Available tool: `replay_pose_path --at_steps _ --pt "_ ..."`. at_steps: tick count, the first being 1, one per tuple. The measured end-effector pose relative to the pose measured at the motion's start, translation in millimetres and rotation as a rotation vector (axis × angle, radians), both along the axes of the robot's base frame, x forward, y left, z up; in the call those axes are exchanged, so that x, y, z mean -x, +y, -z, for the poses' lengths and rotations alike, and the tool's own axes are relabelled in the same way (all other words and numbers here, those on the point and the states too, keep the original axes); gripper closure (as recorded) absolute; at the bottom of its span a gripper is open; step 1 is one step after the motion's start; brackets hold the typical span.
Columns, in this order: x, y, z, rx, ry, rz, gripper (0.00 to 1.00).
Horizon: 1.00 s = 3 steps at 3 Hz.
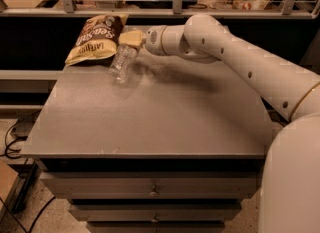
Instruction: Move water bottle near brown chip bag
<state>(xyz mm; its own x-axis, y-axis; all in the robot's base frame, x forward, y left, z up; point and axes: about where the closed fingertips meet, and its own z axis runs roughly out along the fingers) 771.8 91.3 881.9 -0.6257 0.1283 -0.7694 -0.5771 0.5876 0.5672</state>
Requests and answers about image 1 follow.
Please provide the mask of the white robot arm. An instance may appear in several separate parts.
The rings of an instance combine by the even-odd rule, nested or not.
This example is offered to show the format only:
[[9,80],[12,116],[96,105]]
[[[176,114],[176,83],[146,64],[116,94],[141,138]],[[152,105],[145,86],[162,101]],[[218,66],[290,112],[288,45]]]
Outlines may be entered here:
[[288,121],[267,151],[258,233],[320,233],[320,76],[240,39],[206,14],[120,35],[154,55],[222,60]]

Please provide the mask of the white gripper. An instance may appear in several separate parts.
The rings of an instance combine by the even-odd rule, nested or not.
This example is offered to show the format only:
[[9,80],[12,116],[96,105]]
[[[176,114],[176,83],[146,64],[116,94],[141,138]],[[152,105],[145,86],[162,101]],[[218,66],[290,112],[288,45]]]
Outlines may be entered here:
[[[152,26],[147,30],[145,48],[151,54],[165,55],[162,45],[162,34],[165,28],[165,25],[159,25]],[[119,37],[119,43],[138,48],[143,44],[143,32],[141,30],[132,30],[122,33]]]

